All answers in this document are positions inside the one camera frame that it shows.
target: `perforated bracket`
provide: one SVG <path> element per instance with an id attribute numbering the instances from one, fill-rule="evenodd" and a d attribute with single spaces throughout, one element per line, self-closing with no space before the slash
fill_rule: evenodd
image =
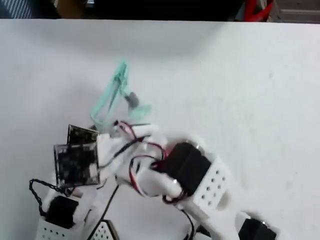
<path id="1" fill-rule="evenodd" d="M 119 240 L 110 220 L 102 220 L 90 240 Z"/>
<path id="2" fill-rule="evenodd" d="M 39 218 L 35 240 L 75 240 L 82 239 L 84 224 L 66 229 Z"/>
<path id="3" fill-rule="evenodd" d="M 218 157 L 211 153 L 206 153 L 205 156 L 211 162 L 211 166 L 194 194 L 183 203 L 193 215 L 201 219 L 208 218 L 216 208 L 227 207 L 225 194 L 231 178 L 228 167 Z"/>

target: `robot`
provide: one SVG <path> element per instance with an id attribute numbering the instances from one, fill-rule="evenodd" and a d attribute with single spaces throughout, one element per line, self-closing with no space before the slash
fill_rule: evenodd
<path id="1" fill-rule="evenodd" d="M 78 134 L 72 135 L 75 129 Z M 130 186 L 142 197 L 162 198 L 164 204 L 185 213 L 191 221 L 185 240 L 293 239 L 264 221 L 254 196 L 237 183 L 226 164 L 199 137 L 164 134 L 155 124 L 125 121 L 116 121 L 103 134 L 71 125 L 66 147 L 57 145 L 54 150 L 56 185 L 48 184 L 49 192 L 41 204 L 36 197 L 40 211 L 36 240 L 119 239 L 112 223 L 103 220 L 103 209 L 94 204 L 104 198 L 97 189 L 109 178 Z M 70 155 L 85 155 L 82 162 L 93 160 L 84 170 L 70 163 L 66 158 Z M 61 169 L 62 162 L 70 164 Z M 71 173 L 78 176 L 75 169 L 81 172 L 80 178 L 69 177 Z M 30 181 L 30 189 L 37 181 Z"/>

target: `red object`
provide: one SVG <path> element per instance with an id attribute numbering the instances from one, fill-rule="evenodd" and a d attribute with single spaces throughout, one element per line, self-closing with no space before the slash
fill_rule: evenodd
<path id="1" fill-rule="evenodd" d="M 245 22 L 260 22 L 267 20 L 270 11 L 273 7 L 273 0 L 267 1 L 267 6 L 262 11 L 254 14 L 257 7 L 257 0 L 245 0 L 244 21 Z"/>

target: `white robot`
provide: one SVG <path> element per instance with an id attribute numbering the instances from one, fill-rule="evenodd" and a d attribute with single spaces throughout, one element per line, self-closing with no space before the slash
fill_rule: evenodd
<path id="1" fill-rule="evenodd" d="M 162 196 L 164 204 L 175 205 L 192 217 L 185 240 L 293 239 L 271 222 L 264 222 L 254 196 L 237 184 L 228 167 L 201 139 L 169 136 L 155 124 L 124 121 L 117 121 L 109 133 L 87 131 L 96 134 L 89 147 L 95 149 L 98 161 L 98 167 L 88 166 L 93 184 L 97 180 L 103 185 L 116 177 L 119 185 L 129 185 L 143 197 Z M 56 169 L 55 175 L 58 184 L 63 174 Z M 119 239 L 112 224 L 102 220 L 103 209 L 94 204 L 103 196 L 98 194 L 99 185 L 80 185 L 61 188 L 49 184 L 51 189 L 39 204 L 36 240 Z"/>

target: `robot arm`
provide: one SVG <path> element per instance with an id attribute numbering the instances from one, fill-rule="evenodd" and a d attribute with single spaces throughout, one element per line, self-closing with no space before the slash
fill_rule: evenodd
<path id="1" fill-rule="evenodd" d="M 158 128 L 148 129 L 146 126 L 140 129 L 136 137 L 147 133 L 156 135 L 152 140 L 161 140 L 163 148 L 170 153 L 165 159 L 149 161 L 140 167 L 135 176 L 138 189 L 132 185 L 128 174 L 129 163 L 122 162 L 120 169 L 114 173 L 120 183 L 129 184 L 145 197 L 169 198 L 165 203 L 184 209 L 209 232 L 212 239 L 282 239 L 283 234 L 265 224 L 251 195 L 237 184 L 224 162 L 211 153 L 201 140 L 183 135 L 165 137 Z M 143 151 L 144 154 L 156 155 L 147 148 Z"/>
<path id="2" fill-rule="evenodd" d="M 292 240 L 283 231 L 265 224 L 251 195 L 200 139 L 165 136 L 153 124 L 119 122 L 115 128 L 115 136 L 97 136 L 99 169 L 97 175 L 91 171 L 90 176 L 99 177 L 101 183 L 116 176 L 119 185 L 127 184 L 144 197 L 162 196 L 165 204 L 183 209 L 199 225 L 198 229 L 204 230 L 190 233 L 188 240 L 205 240 L 208 236 L 213 240 Z M 58 199 L 50 189 L 43 202 L 44 211 L 54 206 L 60 211 L 57 200 L 70 206 L 77 202 L 73 207 L 74 226 L 57 228 L 41 217 L 36 239 L 45 234 L 51 236 L 53 233 L 46 231 L 48 227 L 56 228 L 57 235 L 64 239 L 87 239 L 83 237 L 88 236 L 84 229 L 95 225 L 94 221 L 89 224 L 88 219 L 98 218 L 93 205 L 99 197 L 96 189 L 97 186 L 77 187 L 72 196 L 65 197 L 68 200 Z"/>

